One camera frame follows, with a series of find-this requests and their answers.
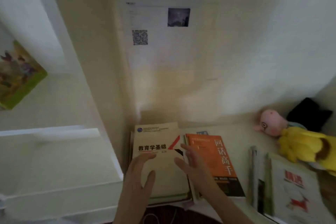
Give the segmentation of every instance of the printed photo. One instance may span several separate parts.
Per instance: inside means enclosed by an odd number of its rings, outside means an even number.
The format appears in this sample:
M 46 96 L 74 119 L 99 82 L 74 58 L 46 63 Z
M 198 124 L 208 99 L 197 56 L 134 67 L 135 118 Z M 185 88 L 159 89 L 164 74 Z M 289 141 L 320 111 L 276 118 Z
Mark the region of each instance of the printed photo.
M 188 27 L 190 8 L 168 8 L 168 27 Z

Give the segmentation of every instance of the right hand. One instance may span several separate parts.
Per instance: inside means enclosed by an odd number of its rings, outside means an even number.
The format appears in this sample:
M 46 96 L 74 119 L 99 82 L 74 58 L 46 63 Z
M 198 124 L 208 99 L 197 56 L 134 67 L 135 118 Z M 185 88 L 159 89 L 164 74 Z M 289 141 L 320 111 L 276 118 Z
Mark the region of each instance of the right hand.
M 186 150 L 189 165 L 180 158 L 174 158 L 175 164 L 184 171 L 194 184 L 195 188 L 205 197 L 211 198 L 213 195 L 221 192 L 221 189 L 213 179 L 211 172 L 204 162 L 204 159 L 191 146 L 181 144 Z

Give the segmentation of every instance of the plush doll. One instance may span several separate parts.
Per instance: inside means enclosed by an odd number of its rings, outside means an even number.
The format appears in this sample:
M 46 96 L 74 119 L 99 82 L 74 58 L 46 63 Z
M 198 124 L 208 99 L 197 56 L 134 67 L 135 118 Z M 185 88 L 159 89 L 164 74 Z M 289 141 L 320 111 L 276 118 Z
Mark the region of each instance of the plush doll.
M 256 125 L 254 130 L 278 137 L 281 135 L 281 131 L 288 127 L 300 127 L 305 129 L 305 127 L 299 123 L 287 121 L 277 111 L 267 109 L 260 114 L 259 125 Z
M 305 161 L 336 176 L 336 137 L 289 127 L 282 130 L 279 144 L 280 154 L 289 161 Z

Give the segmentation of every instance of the white book cover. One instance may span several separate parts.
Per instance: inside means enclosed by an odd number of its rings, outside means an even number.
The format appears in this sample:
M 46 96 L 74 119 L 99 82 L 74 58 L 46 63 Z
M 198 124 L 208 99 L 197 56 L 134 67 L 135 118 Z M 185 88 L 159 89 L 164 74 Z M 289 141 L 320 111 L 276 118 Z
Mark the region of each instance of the white book cover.
M 328 213 L 317 176 L 271 158 L 273 217 L 278 223 L 323 224 Z
M 151 199 L 183 194 L 187 196 L 187 175 L 174 163 L 175 157 L 184 159 L 180 147 L 182 142 L 183 137 L 176 122 L 135 127 L 133 158 L 146 152 L 157 154 L 156 158 L 145 163 L 141 173 L 141 184 L 144 185 L 149 172 L 156 172 Z

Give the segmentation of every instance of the orange book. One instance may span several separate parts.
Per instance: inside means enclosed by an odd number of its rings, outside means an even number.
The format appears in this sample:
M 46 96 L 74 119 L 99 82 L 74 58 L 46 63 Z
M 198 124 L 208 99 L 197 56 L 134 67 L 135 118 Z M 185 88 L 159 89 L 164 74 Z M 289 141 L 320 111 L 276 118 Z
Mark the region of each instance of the orange book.
M 185 137 L 187 144 L 204 158 L 221 190 L 229 197 L 245 197 L 222 138 L 193 134 L 186 134 Z

